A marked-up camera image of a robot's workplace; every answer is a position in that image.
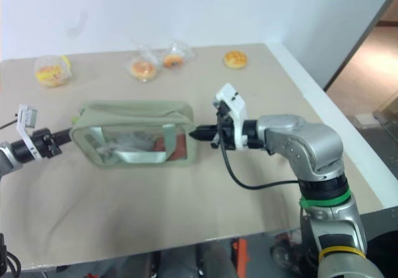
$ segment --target red object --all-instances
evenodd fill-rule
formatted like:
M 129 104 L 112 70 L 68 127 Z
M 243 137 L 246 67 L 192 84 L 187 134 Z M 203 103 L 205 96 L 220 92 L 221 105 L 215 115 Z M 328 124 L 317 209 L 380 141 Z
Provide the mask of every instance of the red object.
M 159 138 L 155 141 L 154 152 L 165 151 L 164 138 Z M 185 140 L 184 134 L 179 134 L 177 136 L 177 144 L 175 146 L 175 151 L 167 159 L 168 161 L 179 160 L 187 157 L 187 142 Z
M 232 244 L 236 256 L 236 273 L 239 278 L 246 278 L 246 263 L 249 261 L 248 242 L 238 239 Z

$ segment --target green ring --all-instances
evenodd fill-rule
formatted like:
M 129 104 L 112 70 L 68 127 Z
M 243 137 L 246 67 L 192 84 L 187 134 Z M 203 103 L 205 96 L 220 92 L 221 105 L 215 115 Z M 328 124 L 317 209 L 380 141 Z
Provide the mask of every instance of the green ring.
M 346 193 L 326 200 L 307 200 L 304 197 L 300 199 L 300 205 L 302 208 L 309 208 L 310 206 L 335 206 L 345 202 L 351 196 L 351 191 L 348 189 Z

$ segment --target yellow ring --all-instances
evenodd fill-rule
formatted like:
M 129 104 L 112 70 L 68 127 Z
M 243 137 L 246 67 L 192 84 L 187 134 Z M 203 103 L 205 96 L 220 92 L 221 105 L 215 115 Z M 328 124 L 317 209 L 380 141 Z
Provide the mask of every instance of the yellow ring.
M 322 250 L 319 253 L 319 262 L 322 260 L 323 256 L 327 253 L 333 252 L 333 251 L 344 251 L 344 252 L 350 252 L 350 253 L 355 253 L 363 258 L 366 258 L 365 254 L 359 249 L 353 248 L 353 247 L 348 247 L 348 246 L 332 246 L 332 247 L 327 247 L 324 250 Z

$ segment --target metal bracket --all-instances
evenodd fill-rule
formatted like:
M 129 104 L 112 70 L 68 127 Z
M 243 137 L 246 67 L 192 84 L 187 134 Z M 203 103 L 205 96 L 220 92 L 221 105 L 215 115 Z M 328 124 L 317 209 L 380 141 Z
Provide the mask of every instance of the metal bracket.
M 248 118 L 246 104 L 240 94 L 229 83 L 225 84 L 217 93 L 214 105 L 217 106 L 222 101 L 230 109 L 228 114 L 234 124 L 235 147 L 237 150 L 243 150 L 247 148 L 248 144 L 248 137 L 243 135 L 243 122 Z
M 36 116 L 37 110 L 34 110 L 27 105 L 20 104 L 18 109 L 17 131 L 19 135 L 21 135 L 22 140 L 25 142 L 35 160 L 42 160 L 42 155 L 40 155 L 40 152 L 37 150 L 36 146 L 26 132 L 27 127 L 35 128 Z

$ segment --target white wall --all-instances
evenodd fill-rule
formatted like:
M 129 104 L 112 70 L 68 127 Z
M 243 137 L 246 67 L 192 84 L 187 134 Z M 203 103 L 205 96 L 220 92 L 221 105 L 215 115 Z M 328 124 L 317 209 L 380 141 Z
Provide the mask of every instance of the white wall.
M 1 0 L 3 58 L 273 39 L 292 0 Z
M 324 87 L 385 0 L 295 0 L 285 46 Z
M 1 0 L 3 59 L 283 40 L 324 86 L 385 0 Z

